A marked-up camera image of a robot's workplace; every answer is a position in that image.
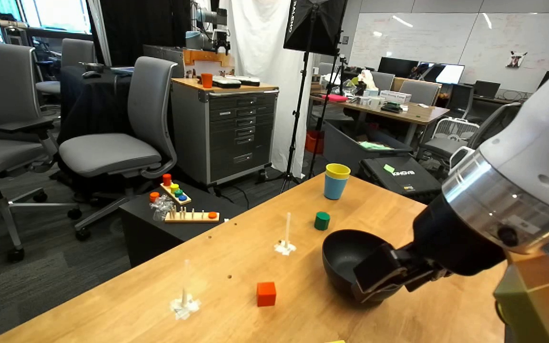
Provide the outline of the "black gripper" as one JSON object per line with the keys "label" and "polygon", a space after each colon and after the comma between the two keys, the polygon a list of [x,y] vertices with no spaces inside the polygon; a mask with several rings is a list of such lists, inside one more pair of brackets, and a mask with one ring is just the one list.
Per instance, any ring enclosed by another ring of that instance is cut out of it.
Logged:
{"label": "black gripper", "polygon": [[[410,257],[405,276],[409,292],[449,274],[473,276],[506,259],[504,250],[466,225],[443,194],[430,202],[412,229],[414,240],[403,248]],[[378,246],[353,269],[361,301],[378,305],[395,295],[403,282],[393,280],[403,273],[397,252]]]}

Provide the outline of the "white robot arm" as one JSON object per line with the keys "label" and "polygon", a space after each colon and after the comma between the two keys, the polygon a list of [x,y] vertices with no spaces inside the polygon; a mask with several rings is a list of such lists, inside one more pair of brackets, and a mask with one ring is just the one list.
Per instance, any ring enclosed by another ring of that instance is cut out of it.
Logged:
{"label": "white robot arm", "polygon": [[384,244],[353,269],[357,301],[384,301],[445,274],[473,276],[549,242],[549,80],[452,168],[412,229],[410,244]]}

